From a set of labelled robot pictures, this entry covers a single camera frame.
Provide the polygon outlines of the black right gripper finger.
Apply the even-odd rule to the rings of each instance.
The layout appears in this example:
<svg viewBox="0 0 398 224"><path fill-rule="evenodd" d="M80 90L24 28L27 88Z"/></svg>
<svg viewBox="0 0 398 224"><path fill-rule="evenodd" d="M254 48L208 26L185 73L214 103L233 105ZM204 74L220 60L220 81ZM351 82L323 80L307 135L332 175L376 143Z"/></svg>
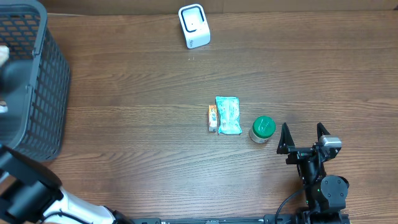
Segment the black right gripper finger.
<svg viewBox="0 0 398 224"><path fill-rule="evenodd" d="M277 147L278 154L289 154L290 150L295 147L289 127L287 123L283 123L281 127L280 141Z"/></svg>
<svg viewBox="0 0 398 224"><path fill-rule="evenodd" d="M318 140L324 135L330 135L330 133L327 131L327 129L324 127L322 123L317 124L317 137Z"/></svg>

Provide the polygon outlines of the green lid jar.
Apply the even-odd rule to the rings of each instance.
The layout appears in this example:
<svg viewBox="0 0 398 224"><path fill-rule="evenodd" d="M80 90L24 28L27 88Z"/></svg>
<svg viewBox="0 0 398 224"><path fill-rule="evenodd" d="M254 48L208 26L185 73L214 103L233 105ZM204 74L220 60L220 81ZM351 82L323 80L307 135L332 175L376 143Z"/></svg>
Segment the green lid jar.
<svg viewBox="0 0 398 224"><path fill-rule="evenodd" d="M249 137L252 141L262 144L274 134L276 129L275 122L268 116L258 117L249 130Z"/></svg>

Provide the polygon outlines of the teal tissue packet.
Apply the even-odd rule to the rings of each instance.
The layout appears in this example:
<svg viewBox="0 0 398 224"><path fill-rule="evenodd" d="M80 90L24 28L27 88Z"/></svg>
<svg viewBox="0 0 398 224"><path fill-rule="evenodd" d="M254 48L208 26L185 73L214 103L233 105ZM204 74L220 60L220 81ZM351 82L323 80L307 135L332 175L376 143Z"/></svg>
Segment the teal tissue packet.
<svg viewBox="0 0 398 224"><path fill-rule="evenodd" d="M241 134L239 98L235 96L217 96L215 98L220 125L219 134Z"/></svg>

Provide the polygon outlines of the orange tissue packet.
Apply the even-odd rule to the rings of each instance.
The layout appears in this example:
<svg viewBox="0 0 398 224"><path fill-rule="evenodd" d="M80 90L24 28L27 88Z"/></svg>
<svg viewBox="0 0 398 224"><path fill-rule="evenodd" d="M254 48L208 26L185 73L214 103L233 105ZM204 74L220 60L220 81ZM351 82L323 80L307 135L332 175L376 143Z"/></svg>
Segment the orange tissue packet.
<svg viewBox="0 0 398 224"><path fill-rule="evenodd" d="M218 110L216 105L208 106L208 130L209 132L216 132L218 127Z"/></svg>

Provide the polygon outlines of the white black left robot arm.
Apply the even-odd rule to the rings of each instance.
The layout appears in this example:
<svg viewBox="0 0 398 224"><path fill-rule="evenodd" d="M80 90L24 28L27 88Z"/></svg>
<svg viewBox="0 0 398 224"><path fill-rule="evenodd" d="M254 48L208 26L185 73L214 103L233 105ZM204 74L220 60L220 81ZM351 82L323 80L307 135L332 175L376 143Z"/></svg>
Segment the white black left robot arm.
<svg viewBox="0 0 398 224"><path fill-rule="evenodd" d="M60 151L70 71L60 53L11 59L1 46L1 219L8 223L131 223L117 210L88 203L41 162Z"/></svg>

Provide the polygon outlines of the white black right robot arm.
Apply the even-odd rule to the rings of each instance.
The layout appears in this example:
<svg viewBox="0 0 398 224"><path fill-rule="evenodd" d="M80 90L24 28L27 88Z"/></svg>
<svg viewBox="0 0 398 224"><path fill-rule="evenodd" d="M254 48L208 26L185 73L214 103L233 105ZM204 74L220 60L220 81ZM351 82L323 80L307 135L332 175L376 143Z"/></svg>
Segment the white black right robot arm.
<svg viewBox="0 0 398 224"><path fill-rule="evenodd" d="M306 208L300 208L285 223L349 223L346 208L349 182L338 175L327 175L324 163L334 159L342 148L342 140L331 135L322 123L317 124L317 141L310 147L296 147L287 123L281 127L278 154L286 154L286 164L297 166L303 187L286 198L275 213L280 220L283 206L291 199L305 194Z"/></svg>

